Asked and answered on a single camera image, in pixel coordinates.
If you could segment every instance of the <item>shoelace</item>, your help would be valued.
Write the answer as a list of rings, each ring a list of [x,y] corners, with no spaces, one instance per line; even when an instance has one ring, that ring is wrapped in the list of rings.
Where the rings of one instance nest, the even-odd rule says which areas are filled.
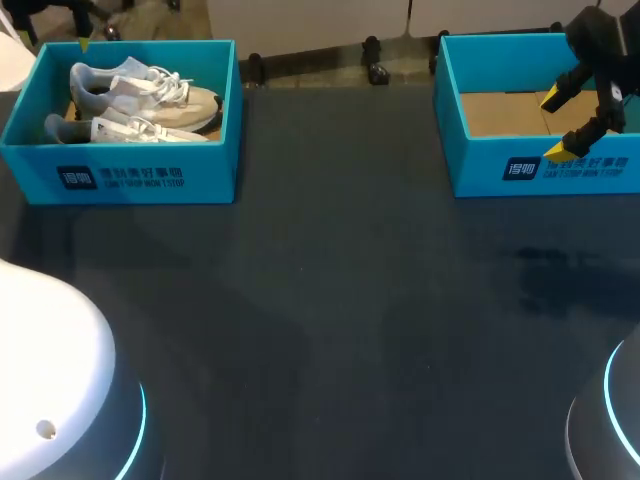
[[[152,123],[149,120],[145,120],[144,118],[131,117],[131,121],[128,123],[128,126],[137,130],[139,135],[149,135],[150,138],[146,139],[148,142],[158,143],[161,140],[167,141],[167,129],[162,125]],[[127,139],[127,142],[137,141],[138,140],[135,138]]]
[[[181,79],[178,72],[169,72],[162,67],[149,67],[156,78],[152,80],[156,88],[141,92],[142,95],[154,95],[158,103],[185,103],[189,95],[189,82],[193,79]]]

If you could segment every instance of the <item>brown cardboard bottom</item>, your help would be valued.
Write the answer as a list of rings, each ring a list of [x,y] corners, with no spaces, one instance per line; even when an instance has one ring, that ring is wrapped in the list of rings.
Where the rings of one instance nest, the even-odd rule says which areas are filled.
[[[69,102],[69,107],[67,108],[67,113],[65,114],[64,119],[67,120],[68,122],[73,122],[75,118],[76,118],[76,106],[73,102]],[[220,126],[218,126],[211,132],[207,132],[202,135],[212,142],[218,142],[220,141],[220,131],[221,131],[221,128]]]
[[[556,113],[540,108],[547,92],[463,93],[462,107],[471,136],[564,135],[595,116],[598,96],[583,91]]]

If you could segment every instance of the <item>white dome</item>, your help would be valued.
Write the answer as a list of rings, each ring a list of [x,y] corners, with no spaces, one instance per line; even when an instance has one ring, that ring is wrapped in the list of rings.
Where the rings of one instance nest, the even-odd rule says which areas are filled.
[[[82,293],[0,260],[0,478],[26,480],[89,428],[115,368],[113,336]]]

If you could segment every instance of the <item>shoe box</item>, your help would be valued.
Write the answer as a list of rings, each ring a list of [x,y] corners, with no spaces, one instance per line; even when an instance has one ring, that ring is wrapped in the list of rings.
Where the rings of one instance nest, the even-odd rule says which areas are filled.
[[[219,127],[198,143],[50,144],[48,115],[74,118],[71,67],[110,69],[128,57],[158,65],[222,97]],[[234,200],[242,85],[233,41],[46,44],[0,138],[0,153],[34,205],[212,204]]]
[[[456,197],[640,192],[640,98],[625,133],[609,132],[586,158],[544,157],[598,106],[593,82],[556,113],[540,108],[577,60],[564,34],[443,37],[434,106]]]

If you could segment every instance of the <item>black object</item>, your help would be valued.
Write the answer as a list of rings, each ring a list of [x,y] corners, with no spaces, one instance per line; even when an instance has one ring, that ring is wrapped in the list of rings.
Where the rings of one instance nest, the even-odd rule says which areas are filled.
[[[267,81],[267,71],[262,57],[257,53],[249,55],[249,84],[251,87],[263,87]]]
[[[382,46],[376,37],[368,37],[362,43],[362,63],[367,69],[367,76],[371,85],[389,85],[391,74],[380,65]]]
[[[551,24],[551,26],[549,27],[549,31],[551,33],[562,33],[562,32],[564,32],[564,27],[562,26],[562,23],[560,23],[560,22],[553,22]]]
[[[118,29],[111,24],[106,25],[102,30],[102,33],[104,34],[104,37],[110,42],[122,40]]]
[[[584,157],[607,130],[624,131],[624,98],[640,86],[640,2],[622,15],[619,23],[600,8],[588,6],[565,32],[580,63],[557,78],[557,91],[542,108],[555,112],[594,77],[599,102],[595,117],[562,139],[565,150]]]
[[[128,10],[134,6],[135,0],[122,0],[122,9]],[[167,0],[169,9],[180,11],[180,0]],[[67,7],[73,14],[73,21],[76,26],[76,35],[82,38],[89,38],[93,33],[93,24],[90,15],[95,16],[102,22],[108,22],[111,13],[98,7],[91,0],[2,0],[2,6],[11,16],[13,28],[26,31],[32,45],[38,43],[36,34],[31,22],[31,15],[41,12],[49,6]],[[107,40],[121,40],[120,32],[111,24],[107,24],[103,29]]]
[[[451,35],[449,30],[442,30],[437,37],[429,38],[429,72],[436,73],[438,67],[438,53],[440,52],[440,40],[446,35]]]

